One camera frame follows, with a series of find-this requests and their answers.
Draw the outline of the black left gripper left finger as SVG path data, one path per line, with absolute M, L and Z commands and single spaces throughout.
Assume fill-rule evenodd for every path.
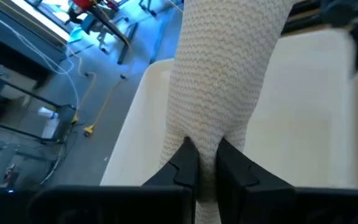
M 55 187 L 29 205 L 33 224 L 194 224 L 199 153 L 185 138 L 140 186 Z

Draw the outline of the white perforated plastic basket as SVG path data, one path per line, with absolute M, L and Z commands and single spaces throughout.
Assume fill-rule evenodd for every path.
M 140 185 L 158 171 L 172 59 L 145 71 L 101 180 Z M 281 38 L 244 154 L 294 186 L 354 188 L 354 43 L 328 29 Z

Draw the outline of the red container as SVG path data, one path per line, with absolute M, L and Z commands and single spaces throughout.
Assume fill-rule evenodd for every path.
M 94 6 L 94 0 L 73 0 L 73 2 L 83 10 L 88 10 Z

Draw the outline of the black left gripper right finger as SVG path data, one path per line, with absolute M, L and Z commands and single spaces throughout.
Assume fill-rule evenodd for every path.
M 358 189 L 295 187 L 225 139 L 216 190 L 222 224 L 358 224 Z

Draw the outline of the teal floor sheet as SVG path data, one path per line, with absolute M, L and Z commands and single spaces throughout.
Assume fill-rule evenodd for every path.
M 85 34 L 86 34 L 86 32 L 81 27 L 75 27 L 70 32 L 69 39 L 67 40 L 67 42 L 70 44 L 70 43 L 80 41 Z

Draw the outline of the white plastic jug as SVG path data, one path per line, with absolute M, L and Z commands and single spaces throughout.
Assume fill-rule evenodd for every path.
M 52 139 L 53 135 L 55 134 L 55 131 L 57 129 L 57 126 L 59 124 L 58 113 L 56 113 L 46 107 L 41 107 L 38 110 L 38 114 L 47 119 L 44 129 L 43 129 L 43 132 L 42 132 L 42 138 Z

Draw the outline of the black-legged desk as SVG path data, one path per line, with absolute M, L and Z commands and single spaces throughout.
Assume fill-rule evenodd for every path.
M 98 21 L 100 21 L 106 28 L 112 32 L 119 40 L 121 40 L 124 45 L 121 50 L 121 53 L 118 56 L 117 63 L 122 65 L 124 62 L 126 55 L 132 50 L 131 41 L 137 31 L 138 22 L 127 25 L 127 29 L 125 32 L 120 31 L 118 26 L 115 23 L 111 22 L 108 15 L 104 14 L 104 11 L 100 6 L 94 5 L 92 8 L 88 10 L 90 14 L 92 14 Z

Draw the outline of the white elastic bandage roll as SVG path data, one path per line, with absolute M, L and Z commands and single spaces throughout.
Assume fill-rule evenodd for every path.
M 265 72 L 296 0 L 185 0 L 160 163 L 190 138 L 200 154 L 196 224 L 220 224 L 215 158 L 243 149 Z

